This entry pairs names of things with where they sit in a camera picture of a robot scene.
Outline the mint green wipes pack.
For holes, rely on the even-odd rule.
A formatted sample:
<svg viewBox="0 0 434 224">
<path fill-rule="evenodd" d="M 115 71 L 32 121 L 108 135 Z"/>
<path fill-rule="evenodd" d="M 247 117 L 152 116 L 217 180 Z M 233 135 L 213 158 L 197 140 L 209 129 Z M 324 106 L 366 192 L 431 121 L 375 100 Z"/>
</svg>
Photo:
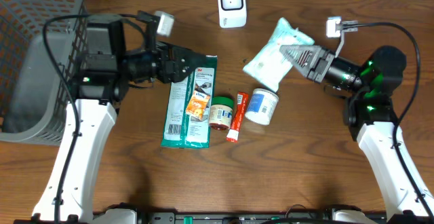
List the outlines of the mint green wipes pack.
<svg viewBox="0 0 434 224">
<path fill-rule="evenodd" d="M 298 28 L 293 29 L 285 18 L 277 22 L 267 44 L 243 68 L 243 72 L 273 92 L 278 91 L 280 81 L 292 68 L 279 51 L 282 45 L 313 45 L 314 40 Z"/>
</svg>

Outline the green lid cream jar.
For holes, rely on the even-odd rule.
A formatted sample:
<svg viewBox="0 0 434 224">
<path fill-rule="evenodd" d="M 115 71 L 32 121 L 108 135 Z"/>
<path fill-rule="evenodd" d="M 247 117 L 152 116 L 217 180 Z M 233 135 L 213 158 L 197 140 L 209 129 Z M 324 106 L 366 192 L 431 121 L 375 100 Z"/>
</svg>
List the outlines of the green lid cream jar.
<svg viewBox="0 0 434 224">
<path fill-rule="evenodd" d="M 234 100 L 223 96 L 212 99 L 208 124 L 214 130 L 228 130 L 233 118 Z"/>
</svg>

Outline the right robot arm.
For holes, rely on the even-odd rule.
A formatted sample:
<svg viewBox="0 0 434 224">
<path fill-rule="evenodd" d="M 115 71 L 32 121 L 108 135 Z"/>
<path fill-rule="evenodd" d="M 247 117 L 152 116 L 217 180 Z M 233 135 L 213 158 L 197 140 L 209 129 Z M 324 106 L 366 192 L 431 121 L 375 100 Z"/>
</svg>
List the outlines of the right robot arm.
<svg viewBox="0 0 434 224">
<path fill-rule="evenodd" d="M 351 93 L 342 113 L 352 139 L 367 157 L 391 223 L 432 223 L 433 194 L 417 171 L 394 112 L 406 56 L 384 45 L 361 66 L 318 45 L 283 45 L 279 51 L 305 78 Z"/>
</svg>

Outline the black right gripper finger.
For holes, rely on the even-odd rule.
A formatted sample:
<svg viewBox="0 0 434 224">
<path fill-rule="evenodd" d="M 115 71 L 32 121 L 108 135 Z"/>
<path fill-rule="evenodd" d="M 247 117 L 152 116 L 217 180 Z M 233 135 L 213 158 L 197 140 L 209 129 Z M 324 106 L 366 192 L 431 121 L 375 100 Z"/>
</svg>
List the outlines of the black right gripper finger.
<svg viewBox="0 0 434 224">
<path fill-rule="evenodd" d="M 318 45 L 282 45 L 279 51 L 287 59 L 308 58 L 321 50 Z"/>
<path fill-rule="evenodd" d="M 308 77 L 315 70 L 314 64 L 317 61 L 317 54 L 314 52 L 290 52 L 288 58 L 294 68 L 304 77 Z"/>
</svg>

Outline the white cotton swab tub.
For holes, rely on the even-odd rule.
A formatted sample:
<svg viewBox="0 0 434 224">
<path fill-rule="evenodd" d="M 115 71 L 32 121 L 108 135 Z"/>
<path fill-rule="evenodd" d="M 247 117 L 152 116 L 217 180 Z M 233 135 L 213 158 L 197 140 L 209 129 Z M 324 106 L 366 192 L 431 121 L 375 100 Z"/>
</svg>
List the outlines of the white cotton swab tub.
<svg viewBox="0 0 434 224">
<path fill-rule="evenodd" d="M 256 88 L 253 91 L 245 117 L 250 121 L 267 126 L 270 124 L 279 97 L 268 90 Z"/>
</svg>

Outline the orange Kleenex tissue pack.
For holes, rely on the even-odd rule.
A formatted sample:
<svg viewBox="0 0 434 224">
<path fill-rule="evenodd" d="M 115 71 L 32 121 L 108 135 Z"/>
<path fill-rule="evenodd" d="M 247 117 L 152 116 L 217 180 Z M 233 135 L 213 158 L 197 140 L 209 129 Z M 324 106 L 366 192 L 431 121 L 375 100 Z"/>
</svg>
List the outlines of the orange Kleenex tissue pack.
<svg viewBox="0 0 434 224">
<path fill-rule="evenodd" d="M 210 95 L 194 90 L 186 107 L 186 114 L 196 119 L 202 120 L 210 98 Z"/>
</svg>

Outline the red white tube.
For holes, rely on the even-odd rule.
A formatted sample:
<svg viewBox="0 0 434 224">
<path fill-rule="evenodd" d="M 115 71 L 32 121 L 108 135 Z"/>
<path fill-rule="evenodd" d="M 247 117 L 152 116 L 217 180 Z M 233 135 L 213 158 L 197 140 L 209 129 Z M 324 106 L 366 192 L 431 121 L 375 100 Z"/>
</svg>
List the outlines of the red white tube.
<svg viewBox="0 0 434 224">
<path fill-rule="evenodd" d="M 229 132 L 226 136 L 228 142 L 237 143 L 239 138 L 239 131 L 247 108 L 249 95 L 245 92 L 237 93 L 237 109 L 235 117 L 232 121 Z"/>
</svg>

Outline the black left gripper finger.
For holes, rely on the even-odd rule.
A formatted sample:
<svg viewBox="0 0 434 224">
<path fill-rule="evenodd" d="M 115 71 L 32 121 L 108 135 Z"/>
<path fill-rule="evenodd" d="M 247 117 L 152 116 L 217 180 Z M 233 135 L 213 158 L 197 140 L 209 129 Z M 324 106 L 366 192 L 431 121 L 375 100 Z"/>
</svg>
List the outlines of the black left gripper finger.
<svg viewBox="0 0 434 224">
<path fill-rule="evenodd" d="M 178 47 L 178 66 L 181 69 L 196 69 L 206 63 L 206 55 L 191 49 Z"/>
<path fill-rule="evenodd" d="M 193 73 L 197 68 L 202 67 L 205 63 L 182 63 L 177 62 L 174 65 L 174 82 L 178 83 L 183 81 L 186 77 L 188 77 L 191 73 Z"/>
</svg>

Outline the green white gloves package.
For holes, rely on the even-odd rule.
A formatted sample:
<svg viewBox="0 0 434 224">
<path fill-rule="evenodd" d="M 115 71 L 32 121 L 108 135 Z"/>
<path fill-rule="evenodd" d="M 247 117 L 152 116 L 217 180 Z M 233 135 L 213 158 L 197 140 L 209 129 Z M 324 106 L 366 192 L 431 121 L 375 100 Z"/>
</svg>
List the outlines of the green white gloves package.
<svg viewBox="0 0 434 224">
<path fill-rule="evenodd" d="M 217 56 L 207 56 L 206 63 L 187 78 L 170 86 L 167 113 L 163 129 L 162 147 L 182 149 L 205 149 L 210 144 L 208 115 L 214 96 Z M 185 113 L 193 92 L 209 96 L 203 117 L 198 119 Z"/>
</svg>

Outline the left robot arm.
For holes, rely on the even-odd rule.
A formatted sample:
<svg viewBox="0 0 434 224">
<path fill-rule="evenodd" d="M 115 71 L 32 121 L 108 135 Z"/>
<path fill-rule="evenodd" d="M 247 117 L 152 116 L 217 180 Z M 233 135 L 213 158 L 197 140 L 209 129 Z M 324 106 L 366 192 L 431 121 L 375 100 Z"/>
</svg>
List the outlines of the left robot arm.
<svg viewBox="0 0 434 224">
<path fill-rule="evenodd" d="M 93 213 L 93 196 L 106 140 L 130 88 L 146 80 L 177 83 L 202 67 L 205 55 L 159 42 L 174 17 L 149 14 L 86 14 L 87 49 L 78 55 L 70 79 L 62 78 L 68 104 L 66 125 L 54 167 L 31 223 L 136 223 L 131 209 Z"/>
</svg>

